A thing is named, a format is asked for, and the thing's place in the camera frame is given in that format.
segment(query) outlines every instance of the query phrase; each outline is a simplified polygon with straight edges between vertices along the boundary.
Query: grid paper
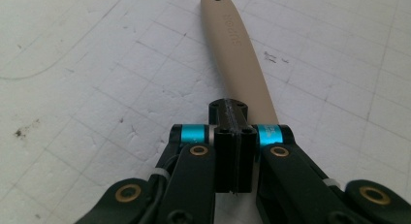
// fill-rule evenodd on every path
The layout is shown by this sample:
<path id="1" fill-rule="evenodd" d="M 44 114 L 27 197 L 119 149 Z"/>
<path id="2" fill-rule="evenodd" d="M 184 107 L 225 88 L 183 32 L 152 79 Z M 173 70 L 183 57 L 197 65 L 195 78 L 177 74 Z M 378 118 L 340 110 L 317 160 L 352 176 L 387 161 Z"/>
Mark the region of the grid paper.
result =
<path id="1" fill-rule="evenodd" d="M 233 0 L 280 123 L 411 202 L 411 0 Z M 226 97 L 200 0 L 0 0 L 0 222 L 73 223 Z M 215 223 L 261 223 L 250 195 Z"/>

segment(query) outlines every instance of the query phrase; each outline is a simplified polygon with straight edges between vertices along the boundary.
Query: black mark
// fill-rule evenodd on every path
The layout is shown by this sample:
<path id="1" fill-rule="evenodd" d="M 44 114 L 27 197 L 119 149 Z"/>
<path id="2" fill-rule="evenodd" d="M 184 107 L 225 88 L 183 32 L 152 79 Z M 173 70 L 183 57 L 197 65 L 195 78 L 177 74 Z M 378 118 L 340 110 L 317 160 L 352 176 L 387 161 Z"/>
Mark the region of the black mark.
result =
<path id="1" fill-rule="evenodd" d="M 21 130 L 18 129 L 18 130 L 15 132 L 15 135 L 16 135 L 17 137 L 20 137 L 20 136 L 21 136 Z"/>
<path id="2" fill-rule="evenodd" d="M 36 119 L 30 125 L 18 128 L 17 131 L 15 132 L 15 136 L 18 139 L 24 140 L 27 134 L 30 132 L 30 129 L 38 128 L 39 125 L 40 125 L 40 119 Z"/>
<path id="3" fill-rule="evenodd" d="M 268 52 L 264 52 L 264 55 L 266 56 L 264 59 L 266 59 L 266 60 L 268 60 L 268 61 L 271 61 L 271 62 L 273 62 L 273 63 L 277 63 L 276 61 L 275 61 L 275 59 L 277 59 L 277 57 L 276 56 L 274 56 L 274 55 L 271 55 L 271 54 L 269 54 Z"/>
<path id="4" fill-rule="evenodd" d="M 64 69 L 66 69 L 66 71 L 68 71 L 68 72 L 70 72 L 70 73 L 74 73 L 74 72 L 75 72 L 74 70 L 69 69 L 69 68 L 64 68 Z"/>
<path id="5" fill-rule="evenodd" d="M 136 131 L 136 129 L 134 128 L 133 125 L 131 126 L 131 130 L 132 130 L 133 133 L 135 133 L 135 134 L 137 135 L 137 131 Z"/>
<path id="6" fill-rule="evenodd" d="M 81 62 L 81 60 L 84 59 L 85 56 L 87 56 L 87 54 L 88 54 L 88 52 L 85 53 L 85 54 L 76 62 L 76 64 L 79 64 L 79 63 Z"/>

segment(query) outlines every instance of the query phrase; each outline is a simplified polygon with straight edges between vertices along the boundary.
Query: beige handle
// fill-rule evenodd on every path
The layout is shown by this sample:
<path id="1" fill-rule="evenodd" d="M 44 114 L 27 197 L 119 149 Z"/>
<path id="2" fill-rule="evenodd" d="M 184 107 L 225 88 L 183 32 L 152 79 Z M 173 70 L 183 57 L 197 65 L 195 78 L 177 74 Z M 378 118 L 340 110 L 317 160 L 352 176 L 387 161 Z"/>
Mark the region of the beige handle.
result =
<path id="1" fill-rule="evenodd" d="M 205 36 L 231 98 L 248 106 L 248 123 L 278 124 L 245 26 L 231 0 L 202 0 Z"/>

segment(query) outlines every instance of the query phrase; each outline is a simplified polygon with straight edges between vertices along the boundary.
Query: dark spot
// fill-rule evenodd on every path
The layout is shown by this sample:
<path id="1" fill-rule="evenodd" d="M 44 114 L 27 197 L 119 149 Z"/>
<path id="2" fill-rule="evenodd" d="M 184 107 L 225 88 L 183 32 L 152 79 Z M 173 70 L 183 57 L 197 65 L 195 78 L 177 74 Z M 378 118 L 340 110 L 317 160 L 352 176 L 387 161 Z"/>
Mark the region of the dark spot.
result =
<path id="1" fill-rule="evenodd" d="M 17 137 L 20 137 L 20 136 L 21 136 L 21 130 L 18 129 L 18 130 L 15 132 L 15 135 L 16 135 Z"/>

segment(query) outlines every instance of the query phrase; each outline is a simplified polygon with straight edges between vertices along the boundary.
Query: cable tie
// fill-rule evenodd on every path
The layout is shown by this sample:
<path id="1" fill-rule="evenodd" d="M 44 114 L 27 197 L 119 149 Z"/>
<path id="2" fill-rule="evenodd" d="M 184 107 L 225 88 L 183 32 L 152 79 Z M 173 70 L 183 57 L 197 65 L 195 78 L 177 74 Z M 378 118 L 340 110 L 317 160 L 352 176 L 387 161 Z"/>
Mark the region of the cable tie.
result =
<path id="1" fill-rule="evenodd" d="M 339 183 L 338 183 L 335 179 L 333 179 L 333 178 L 325 178 L 325 179 L 323 179 L 323 182 L 324 182 L 328 187 L 336 186 L 336 187 L 340 188 L 340 186 L 341 186 L 341 185 L 339 185 Z"/>
<path id="2" fill-rule="evenodd" d="M 153 172 L 151 174 L 152 175 L 163 176 L 167 181 L 169 181 L 170 177 L 171 177 L 169 172 L 167 172 L 167 170 L 165 170 L 163 168 L 154 168 Z"/>

